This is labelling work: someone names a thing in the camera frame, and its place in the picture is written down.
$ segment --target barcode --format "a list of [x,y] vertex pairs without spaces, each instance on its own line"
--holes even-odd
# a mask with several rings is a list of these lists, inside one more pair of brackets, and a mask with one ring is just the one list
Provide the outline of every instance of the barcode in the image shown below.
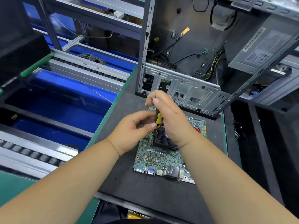
[[266,30],[265,27],[261,27],[256,34],[252,37],[252,39],[247,43],[247,45],[244,47],[243,51],[247,52],[247,50],[255,43],[255,41],[261,36],[261,34]]
[[240,4],[237,2],[232,2],[230,5],[233,7],[239,8],[239,9],[243,9],[245,11],[250,11],[252,9],[252,6],[250,6],[250,5]]

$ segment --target fingernail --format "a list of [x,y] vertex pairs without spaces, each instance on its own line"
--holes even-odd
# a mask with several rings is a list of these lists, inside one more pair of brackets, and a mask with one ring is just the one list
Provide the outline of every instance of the fingernail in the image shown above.
[[151,123],[150,126],[152,127],[152,129],[156,128],[157,124],[155,122]]
[[153,102],[153,103],[158,103],[159,101],[160,101],[160,100],[159,100],[158,98],[155,98],[155,97],[152,99],[152,102]]

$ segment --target person's right hand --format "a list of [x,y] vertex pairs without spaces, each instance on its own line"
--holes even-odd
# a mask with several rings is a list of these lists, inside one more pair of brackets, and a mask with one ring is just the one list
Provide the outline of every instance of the person's right hand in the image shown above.
[[170,95],[161,90],[155,90],[147,96],[145,106],[148,107],[151,104],[159,109],[167,135],[179,148],[200,136]]

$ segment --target hand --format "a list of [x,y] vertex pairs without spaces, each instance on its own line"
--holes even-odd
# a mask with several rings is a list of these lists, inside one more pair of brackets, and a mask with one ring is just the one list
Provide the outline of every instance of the hand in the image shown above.
[[130,151],[142,138],[156,128],[157,124],[154,121],[155,111],[140,111],[130,114],[119,122],[106,140],[112,144],[121,156]]
[[179,148],[199,137],[198,132],[190,125],[185,114],[170,95],[161,90],[155,90],[147,96],[145,106],[152,103],[162,114],[167,135]]

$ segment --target person's left hand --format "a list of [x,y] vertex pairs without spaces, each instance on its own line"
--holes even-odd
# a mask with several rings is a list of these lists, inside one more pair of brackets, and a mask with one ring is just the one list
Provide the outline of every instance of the person's left hand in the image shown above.
[[119,156],[130,151],[140,139],[156,128],[155,113],[155,111],[140,111],[124,117],[119,122],[114,131],[106,138]]

